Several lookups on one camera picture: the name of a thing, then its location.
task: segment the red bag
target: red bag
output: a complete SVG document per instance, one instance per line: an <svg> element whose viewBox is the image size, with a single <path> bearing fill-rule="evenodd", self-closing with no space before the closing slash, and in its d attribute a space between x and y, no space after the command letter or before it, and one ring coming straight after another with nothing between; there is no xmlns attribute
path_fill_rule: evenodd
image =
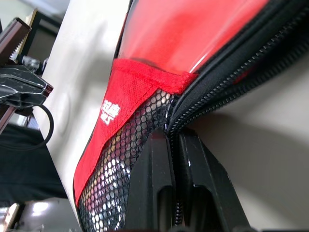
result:
<svg viewBox="0 0 309 232"><path fill-rule="evenodd" d="M133 1L74 193L84 231L125 225L130 172L148 135L171 150L198 116L238 98L309 48L309 3Z"/></svg>

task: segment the black cable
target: black cable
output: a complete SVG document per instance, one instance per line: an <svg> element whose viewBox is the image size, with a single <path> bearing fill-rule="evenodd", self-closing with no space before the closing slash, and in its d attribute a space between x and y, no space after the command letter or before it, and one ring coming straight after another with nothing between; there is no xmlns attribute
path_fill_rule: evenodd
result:
<svg viewBox="0 0 309 232"><path fill-rule="evenodd" d="M47 134L46 139L43 142L41 142L40 144L35 145L35 146L14 147L14 146L10 146L10 145L0 144L0 147L3 147L3 148L8 149L8 150L13 150L13 151L31 151L31 150L38 149L42 146L45 146L48 143L48 141L50 140L50 138L52 137L53 132L54 132L54 119L53 119L52 113L46 108L46 106L38 105L38 107L40 107L42 110L45 111L45 113L47 114L48 119L49 119L49 132Z"/></svg>

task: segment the logo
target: logo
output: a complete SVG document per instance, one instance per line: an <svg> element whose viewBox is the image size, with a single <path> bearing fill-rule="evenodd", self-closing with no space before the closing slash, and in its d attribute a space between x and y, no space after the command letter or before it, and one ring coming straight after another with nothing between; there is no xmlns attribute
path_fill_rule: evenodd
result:
<svg viewBox="0 0 309 232"><path fill-rule="evenodd" d="M111 120L114 120L115 117L119 114L120 107L117 104L113 104L110 101L105 100L101 110L101 119L106 125L109 125Z"/></svg>

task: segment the black zipper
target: black zipper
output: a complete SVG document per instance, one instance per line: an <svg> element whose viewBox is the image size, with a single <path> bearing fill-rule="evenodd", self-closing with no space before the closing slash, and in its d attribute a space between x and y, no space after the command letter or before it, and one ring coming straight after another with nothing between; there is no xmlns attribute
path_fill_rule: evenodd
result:
<svg viewBox="0 0 309 232"><path fill-rule="evenodd" d="M241 80L238 84L232 85L240 76L261 62L265 55L268 55L270 51L273 51L273 49L281 43L283 39L290 35L291 32L304 21L308 14L309 7L305 7L243 65L241 65L225 80L217 85L209 94L204 96L197 103L195 103L194 106L186 110L185 113L178 117L171 127L166 126L166 129L167 127L170 128L166 131L166 133L168 135L173 160L174 154L177 152L178 134L186 125L197 119L199 116L216 111L217 109L237 99L241 95L247 93L251 89L271 79L293 64L309 50L309 36L305 36L302 38L300 43L296 44L291 50L288 51L287 54L285 54L285 56L279 58L274 64L271 64L271 67L269 67L266 71L255 75L254 78L250 78L250 74L248 74L248 76ZM176 225L182 223L181 201L178 202L178 206L180 207L176 208Z"/></svg>

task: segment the white surface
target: white surface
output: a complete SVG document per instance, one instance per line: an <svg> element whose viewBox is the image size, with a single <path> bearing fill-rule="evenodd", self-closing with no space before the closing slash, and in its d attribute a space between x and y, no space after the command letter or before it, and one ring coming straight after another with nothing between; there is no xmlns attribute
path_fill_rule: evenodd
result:
<svg viewBox="0 0 309 232"><path fill-rule="evenodd" d="M49 17L63 18L70 0L22 0Z"/></svg>
<svg viewBox="0 0 309 232"><path fill-rule="evenodd" d="M26 20L26 17L32 13L34 7L31 7L19 0L0 0L0 19L4 29L15 17Z"/></svg>
<svg viewBox="0 0 309 232"><path fill-rule="evenodd" d="M128 0L72 0L44 71L54 87L45 103L55 121L47 146L72 205L75 168L98 117L127 6ZM34 114L46 136L46 115Z"/></svg>
<svg viewBox="0 0 309 232"><path fill-rule="evenodd" d="M48 144L73 205L75 167L98 117L127 1L71 0L44 79L55 118ZM309 228L309 56L192 125L223 163L252 226ZM44 113L35 111L43 134Z"/></svg>

